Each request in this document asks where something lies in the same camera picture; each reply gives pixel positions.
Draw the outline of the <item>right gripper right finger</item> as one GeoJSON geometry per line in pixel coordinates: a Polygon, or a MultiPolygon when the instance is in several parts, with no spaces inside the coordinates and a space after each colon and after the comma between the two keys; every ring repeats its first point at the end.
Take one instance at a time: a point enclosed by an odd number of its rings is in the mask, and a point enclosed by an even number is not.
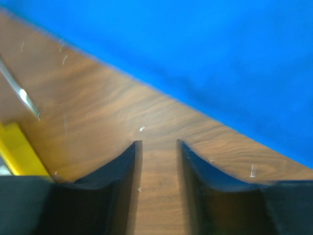
{"type": "Polygon", "coordinates": [[[177,141],[181,192],[193,235],[310,235],[313,183],[239,180],[177,141]]]}

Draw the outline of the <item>blue cloth napkin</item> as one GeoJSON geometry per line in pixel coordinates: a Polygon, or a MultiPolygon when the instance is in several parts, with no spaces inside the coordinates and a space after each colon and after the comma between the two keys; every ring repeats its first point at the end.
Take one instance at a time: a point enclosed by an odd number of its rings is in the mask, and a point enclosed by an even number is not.
{"type": "Polygon", "coordinates": [[[3,0],[0,5],[312,167],[312,1],[3,0]]]}

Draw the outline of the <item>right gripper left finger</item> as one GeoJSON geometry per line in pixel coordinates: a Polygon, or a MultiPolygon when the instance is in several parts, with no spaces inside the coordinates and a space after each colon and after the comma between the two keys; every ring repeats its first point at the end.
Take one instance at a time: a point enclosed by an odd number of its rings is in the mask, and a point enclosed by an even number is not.
{"type": "Polygon", "coordinates": [[[0,178],[3,235],[125,235],[135,214],[142,141],[75,182],[43,176],[0,178]]]}

